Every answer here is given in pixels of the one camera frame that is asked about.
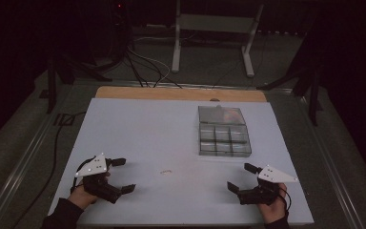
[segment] floor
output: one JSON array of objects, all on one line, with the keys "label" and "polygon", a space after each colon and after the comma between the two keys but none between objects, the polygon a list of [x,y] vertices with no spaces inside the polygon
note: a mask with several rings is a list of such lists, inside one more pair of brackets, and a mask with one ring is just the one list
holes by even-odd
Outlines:
[{"label": "floor", "polygon": [[[159,79],[158,72],[135,54],[152,59],[166,75],[172,64],[173,39],[145,38],[148,36],[152,34],[135,37],[135,49],[129,56],[141,63],[133,62],[143,85],[147,81],[153,86]],[[158,87],[255,90],[285,74],[302,38],[258,33],[251,49],[255,69],[252,78],[246,76],[240,59],[240,39],[228,42],[210,39],[207,45],[193,41],[196,42],[182,43],[179,73],[169,73]],[[98,82],[76,72],[73,85],[58,83],[57,105],[51,114],[46,114],[48,101],[39,98],[47,89],[47,73],[43,73],[36,79],[34,93],[0,131],[0,228],[13,228],[15,224],[15,228],[39,228],[48,213],[83,122],[80,115],[71,126],[60,129],[55,122],[57,116],[86,111],[102,85],[140,86],[127,58],[102,74],[112,82]],[[366,166],[325,89],[320,88],[321,110],[317,112],[315,127],[306,116],[308,96],[294,97],[291,94],[294,84],[295,81],[290,81],[265,92],[315,219],[314,224],[294,228],[366,228]],[[52,179],[28,209],[51,171]]]}]

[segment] hand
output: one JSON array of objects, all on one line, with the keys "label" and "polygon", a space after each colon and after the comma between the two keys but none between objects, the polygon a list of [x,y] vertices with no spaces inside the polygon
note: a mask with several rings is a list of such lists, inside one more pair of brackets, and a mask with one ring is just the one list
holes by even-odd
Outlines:
[{"label": "hand", "polygon": [[[280,187],[279,194],[285,198],[287,186],[283,183],[279,183]],[[270,204],[257,204],[257,207],[263,217],[264,223],[272,223],[285,217],[286,214],[286,203],[282,198],[276,198],[275,201]]]},{"label": "hand", "polygon": [[81,209],[85,210],[89,205],[95,203],[98,197],[85,191],[82,180],[79,184],[80,185],[78,185],[78,187],[76,187],[75,190],[73,190],[71,195],[68,197],[68,200],[76,206],[80,207]]}]

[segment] black sleeve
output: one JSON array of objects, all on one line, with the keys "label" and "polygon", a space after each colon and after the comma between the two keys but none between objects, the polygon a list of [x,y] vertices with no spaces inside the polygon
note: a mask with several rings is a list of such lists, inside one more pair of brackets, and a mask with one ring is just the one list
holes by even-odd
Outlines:
[{"label": "black sleeve", "polygon": [[45,217],[41,229],[74,229],[83,210],[65,198],[60,198],[54,212]]},{"label": "black sleeve", "polygon": [[290,229],[290,225],[288,224],[288,212],[286,211],[285,217],[276,220],[269,224],[264,224],[266,229]]}]

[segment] white table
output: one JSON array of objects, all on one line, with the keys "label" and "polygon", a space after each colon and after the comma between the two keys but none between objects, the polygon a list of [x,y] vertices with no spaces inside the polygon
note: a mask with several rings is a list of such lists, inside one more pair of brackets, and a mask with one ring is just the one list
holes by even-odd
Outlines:
[{"label": "white table", "polygon": [[[198,106],[240,108],[253,153],[248,158],[198,155]],[[252,225],[262,223],[254,205],[240,205],[227,181],[254,188],[245,162],[272,165],[297,177],[275,114],[267,102],[208,102],[94,98],[71,152],[50,213],[69,195],[75,170],[104,153],[127,163],[110,169],[109,184],[136,184],[115,204],[99,199],[78,221],[97,226]],[[290,224],[313,223],[300,183],[288,183]]]}]

